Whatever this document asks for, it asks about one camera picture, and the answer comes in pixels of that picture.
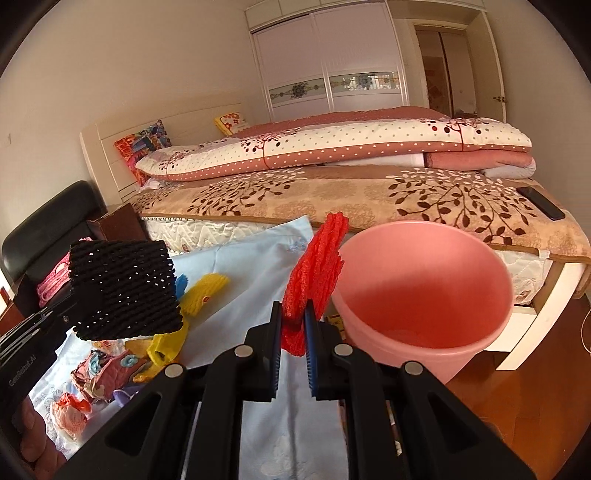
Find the pink bucket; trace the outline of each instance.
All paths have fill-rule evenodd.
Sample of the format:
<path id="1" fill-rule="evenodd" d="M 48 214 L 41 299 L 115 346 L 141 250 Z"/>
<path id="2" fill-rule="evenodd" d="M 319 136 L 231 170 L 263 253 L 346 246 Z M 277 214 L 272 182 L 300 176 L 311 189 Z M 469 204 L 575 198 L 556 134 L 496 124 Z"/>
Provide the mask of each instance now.
<path id="1" fill-rule="evenodd" d="M 333 293 L 351 341 L 377 362 L 425 365 L 441 382 L 501 334 L 513 288 L 486 244 L 432 222 L 393 222 L 345 243 Z"/>

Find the white door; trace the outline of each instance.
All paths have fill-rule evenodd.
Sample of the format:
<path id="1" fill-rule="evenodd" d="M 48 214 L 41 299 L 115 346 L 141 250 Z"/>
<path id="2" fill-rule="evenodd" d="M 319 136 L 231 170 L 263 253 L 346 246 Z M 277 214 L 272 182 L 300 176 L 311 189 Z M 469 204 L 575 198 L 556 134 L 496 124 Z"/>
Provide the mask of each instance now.
<path id="1" fill-rule="evenodd" d="M 474 73 L 478 116 L 506 122 L 505 88 L 501 63 L 486 14 L 480 12 L 466 27 Z"/>

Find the wire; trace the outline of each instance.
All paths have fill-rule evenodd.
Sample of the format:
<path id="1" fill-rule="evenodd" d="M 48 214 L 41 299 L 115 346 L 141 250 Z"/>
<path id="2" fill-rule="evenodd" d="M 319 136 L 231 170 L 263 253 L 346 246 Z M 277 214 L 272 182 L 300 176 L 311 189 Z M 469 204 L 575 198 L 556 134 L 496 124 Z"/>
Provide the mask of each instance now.
<path id="1" fill-rule="evenodd" d="M 583 323 L 581 324 L 581 343 L 583 344 L 583 348 L 585 350 L 587 350 L 587 353 L 589 355 L 591 355 L 591 349 L 587 348 L 587 345 L 585 345 L 585 340 L 583 339 L 583 327 L 585 326 L 585 322 L 587 321 L 587 317 L 589 316 L 590 313 L 591 313 L 591 309 L 587 312 L 587 315 L 585 315 L 585 318 L 583 319 Z"/>

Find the black leather chair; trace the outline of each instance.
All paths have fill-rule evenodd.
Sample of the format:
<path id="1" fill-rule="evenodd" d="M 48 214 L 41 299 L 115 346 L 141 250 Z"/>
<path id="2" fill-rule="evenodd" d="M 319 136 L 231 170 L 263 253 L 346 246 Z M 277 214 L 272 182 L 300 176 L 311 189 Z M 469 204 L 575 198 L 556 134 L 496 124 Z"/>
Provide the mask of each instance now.
<path id="1" fill-rule="evenodd" d="M 15 284 L 14 303 L 23 316 L 39 311 L 36 286 L 68 252 L 72 242 L 93 238 L 86 220 L 105 212 L 91 185 L 77 181 L 17 226 L 2 244 L 2 260 L 9 280 Z M 69 292 L 64 286 L 54 303 Z"/>

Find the bed frame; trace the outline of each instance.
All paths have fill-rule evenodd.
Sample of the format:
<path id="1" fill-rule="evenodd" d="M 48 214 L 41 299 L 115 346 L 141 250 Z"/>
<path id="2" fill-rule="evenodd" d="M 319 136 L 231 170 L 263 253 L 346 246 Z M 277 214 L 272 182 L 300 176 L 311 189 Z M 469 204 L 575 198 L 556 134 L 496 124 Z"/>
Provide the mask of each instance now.
<path id="1" fill-rule="evenodd" d="M 89 125 L 80 133 L 86 164 L 105 204 L 127 202 L 139 189 L 113 143 L 161 119 L 173 145 L 196 145 L 222 138 L 213 118 L 240 111 L 240 94 L 224 93 L 143 105 Z M 554 261 L 530 306 L 514 306 L 507 327 L 486 350 L 507 352 L 497 370 L 515 370 L 544 339 L 573 296 L 584 264 Z"/>

